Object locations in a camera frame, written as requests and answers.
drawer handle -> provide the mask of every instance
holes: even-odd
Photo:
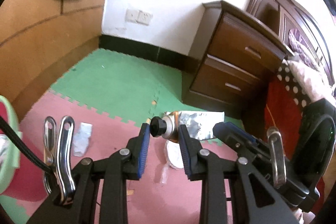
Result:
[[[236,85],[232,85],[230,83],[225,83],[225,85],[228,86],[229,88],[234,89],[234,90],[241,91],[241,89],[239,87],[237,87]]]
[[[261,55],[258,51],[256,51],[255,49],[251,48],[251,47],[245,47],[245,50],[248,51],[249,53],[253,54],[255,57],[261,59]]]

black cap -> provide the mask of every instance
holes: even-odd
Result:
[[[153,117],[149,127],[151,135],[153,137],[159,137],[164,134],[167,130],[166,121],[162,120],[160,117]]]

polka dot fabric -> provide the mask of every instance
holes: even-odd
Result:
[[[290,93],[295,104],[302,112],[303,109],[311,103],[311,100],[299,85],[295,77],[292,75],[289,67],[285,63],[282,63],[279,67],[277,78],[285,85],[286,90]]]

electrical socket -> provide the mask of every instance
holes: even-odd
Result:
[[[138,19],[136,20],[137,23],[144,24],[144,25],[149,25],[151,22],[153,15],[144,11],[140,11]]]
[[[137,23],[137,19],[139,17],[139,10],[136,9],[127,9],[125,20],[128,22]]]

black baseboard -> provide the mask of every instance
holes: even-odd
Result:
[[[184,64],[188,58],[186,55],[165,48],[105,34],[99,38],[99,48],[136,56],[179,70],[184,70]]]

